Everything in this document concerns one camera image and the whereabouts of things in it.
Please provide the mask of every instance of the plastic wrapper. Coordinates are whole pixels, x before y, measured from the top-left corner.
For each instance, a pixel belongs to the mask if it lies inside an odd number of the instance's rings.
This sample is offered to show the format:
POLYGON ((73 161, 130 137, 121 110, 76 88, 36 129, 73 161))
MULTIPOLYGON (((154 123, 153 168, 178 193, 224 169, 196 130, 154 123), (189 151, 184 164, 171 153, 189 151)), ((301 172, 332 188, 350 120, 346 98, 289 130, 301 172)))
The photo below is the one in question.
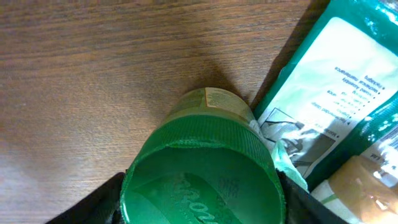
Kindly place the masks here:
POLYGON ((284 142, 278 141, 275 144, 271 157, 277 170, 284 172, 285 175, 293 180, 298 186, 308 191, 308 185, 297 169, 293 166, 292 161, 285 150, 284 142))
POLYGON ((310 190, 398 124, 396 5, 331 1, 254 112, 310 190))

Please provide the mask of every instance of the wooden table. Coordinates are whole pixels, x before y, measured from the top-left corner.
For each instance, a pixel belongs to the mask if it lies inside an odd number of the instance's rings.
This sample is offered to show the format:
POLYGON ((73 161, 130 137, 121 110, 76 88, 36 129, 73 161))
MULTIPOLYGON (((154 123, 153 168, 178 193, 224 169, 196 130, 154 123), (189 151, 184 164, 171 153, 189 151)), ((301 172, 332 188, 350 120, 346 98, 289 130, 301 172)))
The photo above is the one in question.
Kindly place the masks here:
POLYGON ((43 223, 127 169, 188 90, 255 107, 325 6, 2 6, 0 223, 43 223))

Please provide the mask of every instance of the package label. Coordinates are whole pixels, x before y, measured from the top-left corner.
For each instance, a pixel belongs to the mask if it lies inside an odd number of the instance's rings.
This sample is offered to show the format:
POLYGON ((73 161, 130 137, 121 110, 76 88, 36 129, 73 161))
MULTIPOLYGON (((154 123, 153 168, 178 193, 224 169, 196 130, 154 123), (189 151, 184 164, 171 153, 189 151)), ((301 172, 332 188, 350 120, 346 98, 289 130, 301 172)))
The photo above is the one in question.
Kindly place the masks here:
POLYGON ((283 140, 307 177, 367 115, 398 90, 398 57, 334 17, 258 119, 269 149, 283 140))

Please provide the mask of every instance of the green container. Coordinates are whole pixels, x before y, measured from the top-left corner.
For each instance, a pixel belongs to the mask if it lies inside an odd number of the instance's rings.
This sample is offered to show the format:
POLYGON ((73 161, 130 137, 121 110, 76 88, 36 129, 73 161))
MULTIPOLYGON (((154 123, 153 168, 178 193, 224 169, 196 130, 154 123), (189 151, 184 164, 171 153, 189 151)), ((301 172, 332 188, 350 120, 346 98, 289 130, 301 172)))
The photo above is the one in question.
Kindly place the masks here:
POLYGON ((184 95, 127 171, 126 223, 284 223, 282 187, 258 132, 233 93, 184 95))

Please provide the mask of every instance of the white label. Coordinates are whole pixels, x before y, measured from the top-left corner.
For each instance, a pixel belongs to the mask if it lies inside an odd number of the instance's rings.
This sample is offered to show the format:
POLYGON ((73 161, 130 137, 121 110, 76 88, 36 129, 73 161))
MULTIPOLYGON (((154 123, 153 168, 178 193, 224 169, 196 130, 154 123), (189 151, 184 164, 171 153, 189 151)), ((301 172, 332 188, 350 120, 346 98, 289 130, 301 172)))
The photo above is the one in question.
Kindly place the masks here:
POLYGON ((398 184, 398 125, 371 147, 362 156, 380 165, 381 170, 373 173, 387 187, 398 184))
POLYGON ((334 17, 259 118, 267 146, 283 139, 307 177, 397 83, 398 57, 334 17))
POLYGON ((338 199, 329 185, 329 181, 324 180, 312 192, 312 197, 321 202, 326 208, 348 223, 363 223, 359 220, 344 204, 338 199))

